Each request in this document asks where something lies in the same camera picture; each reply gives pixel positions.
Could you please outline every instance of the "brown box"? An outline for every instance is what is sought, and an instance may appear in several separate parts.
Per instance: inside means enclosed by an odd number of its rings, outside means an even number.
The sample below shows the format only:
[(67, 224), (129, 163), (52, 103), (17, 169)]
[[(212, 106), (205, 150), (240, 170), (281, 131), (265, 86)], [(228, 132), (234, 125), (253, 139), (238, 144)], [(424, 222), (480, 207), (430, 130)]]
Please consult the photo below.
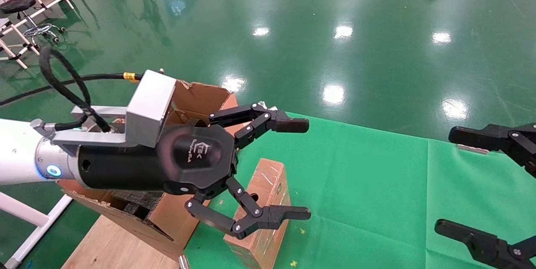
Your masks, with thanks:
[[(247, 186), (249, 194), (257, 194), (260, 206), (291, 205), (289, 186), (285, 165), (281, 162), (261, 158), (253, 177)], [(245, 211), (239, 207), (234, 219), (245, 216)], [(250, 269), (272, 269), (276, 263), (279, 247), (283, 242), (289, 220), (285, 220), (278, 230), (259, 229), (243, 240), (225, 235), (224, 240), (240, 261)]]
[[(205, 120), (209, 113), (237, 106), (236, 97), (226, 89), (201, 83), (177, 80), (172, 98), (174, 110), (169, 113), (168, 124), (186, 123), (190, 118)], [(234, 134), (242, 127), (226, 128)], [(63, 192), (88, 208), (106, 216), (119, 226), (153, 246), (164, 255), (178, 260), (197, 227), (198, 220), (184, 208), (191, 195), (170, 195), (163, 193), (159, 202), (145, 220), (123, 212), (125, 202), (111, 196), (109, 191), (86, 189), (76, 181), (58, 182)]]

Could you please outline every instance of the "green mat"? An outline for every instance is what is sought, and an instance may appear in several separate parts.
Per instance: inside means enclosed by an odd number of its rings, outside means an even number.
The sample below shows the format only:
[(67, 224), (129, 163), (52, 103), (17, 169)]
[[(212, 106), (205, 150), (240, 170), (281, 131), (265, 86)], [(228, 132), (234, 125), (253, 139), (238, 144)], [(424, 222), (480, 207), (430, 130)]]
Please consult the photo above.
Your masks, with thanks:
[[(275, 268), (487, 268), (434, 232), (442, 218), (509, 243), (536, 235), (536, 180), (507, 156), (308, 118), (308, 133), (266, 133), (240, 154), (243, 185), (260, 158), (283, 162), (293, 205), (312, 212), (290, 221)], [(233, 216), (237, 203), (225, 193), (211, 207)], [(193, 268), (243, 268), (223, 236), (197, 227)]]

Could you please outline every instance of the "wooden board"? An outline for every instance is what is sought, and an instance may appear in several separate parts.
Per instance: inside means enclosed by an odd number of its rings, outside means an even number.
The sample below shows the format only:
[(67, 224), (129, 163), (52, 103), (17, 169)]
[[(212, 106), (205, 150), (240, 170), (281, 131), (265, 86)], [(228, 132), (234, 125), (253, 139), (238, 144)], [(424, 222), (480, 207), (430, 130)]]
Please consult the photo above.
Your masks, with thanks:
[(178, 263), (100, 216), (62, 269), (178, 269)]

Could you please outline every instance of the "cable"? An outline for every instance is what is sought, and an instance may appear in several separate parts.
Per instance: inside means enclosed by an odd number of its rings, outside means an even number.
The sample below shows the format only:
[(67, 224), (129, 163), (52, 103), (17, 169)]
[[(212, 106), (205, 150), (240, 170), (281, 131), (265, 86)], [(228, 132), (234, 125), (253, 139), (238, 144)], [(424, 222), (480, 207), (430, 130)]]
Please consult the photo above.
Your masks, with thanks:
[[(130, 80), (130, 78), (126, 78), (126, 74), (128, 73), (125, 72), (125, 73), (89, 74), (89, 75), (80, 76), (80, 79), (82, 81), (86, 81), (86, 80)], [(142, 76), (143, 74), (134, 74), (134, 79), (141, 80)], [(74, 78), (70, 80), (64, 80), (63, 82), (61, 82), (62, 85), (68, 85), (68, 84), (73, 84), (73, 83), (75, 83)], [(6, 106), (15, 101), (19, 101), (25, 97), (29, 97), (32, 95), (36, 95), (38, 93), (48, 91), (50, 89), (53, 89), (53, 88), (48, 85), (48, 86), (44, 86), (44, 87), (41, 87), (32, 91), (21, 93), (19, 95), (5, 99), (4, 101), (0, 101), (0, 107)]]
[[(50, 66), (50, 56), (54, 56), (56, 59), (59, 59), (60, 63), (67, 69), (67, 72), (71, 74), (72, 78), (78, 85), (78, 88), (80, 91), (82, 91), (82, 95), (84, 96), (84, 100), (80, 99), (76, 94), (71, 92), (67, 87), (54, 76), (54, 73), (52, 73), (52, 68)], [(51, 48), (44, 48), (41, 51), (41, 55), (39, 56), (39, 67), (41, 68), (41, 73), (43, 74), (44, 78), (50, 84), (56, 91), (58, 91), (61, 95), (65, 96), (65, 98), (69, 99), (71, 103), (74, 103), (76, 106), (78, 106), (83, 112), (84, 115), (77, 120), (76, 122), (67, 122), (67, 123), (59, 123), (55, 125), (55, 130), (66, 130), (66, 129), (73, 129), (76, 127), (82, 126), (82, 124), (90, 117), (98, 126), (101, 128), (103, 132), (109, 132), (110, 126), (104, 120), (99, 114), (95, 112), (91, 108), (91, 97), (90, 93), (88, 92), (88, 88), (86, 87), (86, 84), (80, 79), (80, 75), (75, 71), (71, 63), (65, 59), (65, 57), (58, 51), (53, 50)]]

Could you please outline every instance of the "blue indicator light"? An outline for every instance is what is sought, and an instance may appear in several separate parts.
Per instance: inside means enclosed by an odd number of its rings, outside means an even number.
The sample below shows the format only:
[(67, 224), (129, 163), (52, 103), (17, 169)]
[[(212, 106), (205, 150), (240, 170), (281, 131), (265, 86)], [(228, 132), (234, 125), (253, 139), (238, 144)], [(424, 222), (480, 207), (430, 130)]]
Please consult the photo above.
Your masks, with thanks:
[(46, 172), (48, 172), (50, 175), (54, 176), (54, 177), (59, 177), (62, 175), (62, 171), (59, 170), (59, 168), (57, 166), (47, 166), (46, 167)]

